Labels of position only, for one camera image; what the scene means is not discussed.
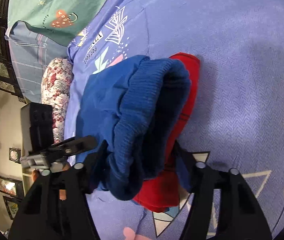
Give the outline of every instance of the blue blanket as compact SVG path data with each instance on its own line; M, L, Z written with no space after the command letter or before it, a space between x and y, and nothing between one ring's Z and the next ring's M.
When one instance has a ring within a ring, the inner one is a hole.
M69 45L74 81L66 137L75 132L93 72L122 57L164 58L180 51L201 60L196 103L180 145L201 158L210 153L214 168L238 168L276 236L284 227L284 0L107 0ZM116 210L123 216L141 207L102 200L89 205L107 240L124 239L124 227L150 239L179 239L188 212L187 205L165 214L145 211L124 224L109 216L114 207L121 205ZM209 236L218 211L215 198Z
M132 199L144 179L163 170L166 141L189 91L183 63L169 58L134 56L89 77L76 136L107 141L102 183L116 198ZM83 162L87 154L76 161Z

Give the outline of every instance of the triangle pattern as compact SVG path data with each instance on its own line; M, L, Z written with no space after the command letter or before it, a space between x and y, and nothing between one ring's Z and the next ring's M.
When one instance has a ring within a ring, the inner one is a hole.
M260 172L254 172L254 173L248 173L248 174L242 174L243 178L246 180L246 182L249 184L251 188L254 188L250 184L252 182L250 181L250 178L257 178L257 177L262 177L264 178L263 181L261 182L261 185L258 187L255 197L258 198L258 196L261 194L264 186L266 185L267 180L269 179L269 176L271 175L271 170L269 171L260 171Z
M193 157L198 162L206 162L209 157L209 153L203 153L203 152L195 153L193 154ZM189 204L187 201L190 197L190 194L182 187L180 187L179 189L179 197L180 197L179 206L172 207L165 213L153 212L156 237L159 237L159 235L170 225L170 223L174 220L174 218L181 212L184 205L186 205L187 209L190 210L191 204Z

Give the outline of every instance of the floral pillow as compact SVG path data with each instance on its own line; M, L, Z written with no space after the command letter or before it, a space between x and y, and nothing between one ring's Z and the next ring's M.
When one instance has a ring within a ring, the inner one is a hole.
M53 108L55 143L63 141L64 120L73 80L72 65L67 59L55 58L45 70L41 82L41 102Z

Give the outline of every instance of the red garment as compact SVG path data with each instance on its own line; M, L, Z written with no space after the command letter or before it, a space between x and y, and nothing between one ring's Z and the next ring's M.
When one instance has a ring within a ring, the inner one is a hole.
M161 171L155 179L144 181L141 190L133 198L133 200L139 203L141 206L158 213L164 212L168 207L179 205L179 182L178 176L175 173L175 158L171 155L171 151L174 141L182 132L192 113L200 69L200 60L193 55L180 52L171 56L170 58L181 60L186 69L189 71L191 80L190 94L183 107L180 117L168 138L165 149L164 170Z

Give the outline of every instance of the bed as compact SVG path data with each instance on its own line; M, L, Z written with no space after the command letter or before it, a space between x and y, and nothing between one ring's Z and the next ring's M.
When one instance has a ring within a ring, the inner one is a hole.
M67 57L66 47L42 34L30 31L22 21L13 26L6 38L12 66L23 96L32 102L40 103L43 73L55 57Z
M275 237L284 227L284 0L107 0L68 46L74 81L65 138L75 134L91 74L136 54L180 51L201 60L201 73L179 143L213 168L238 168ZM87 196L101 239L126 240L178 239L191 199L181 191L179 206L152 213L108 192ZM217 191L208 238L218 211Z

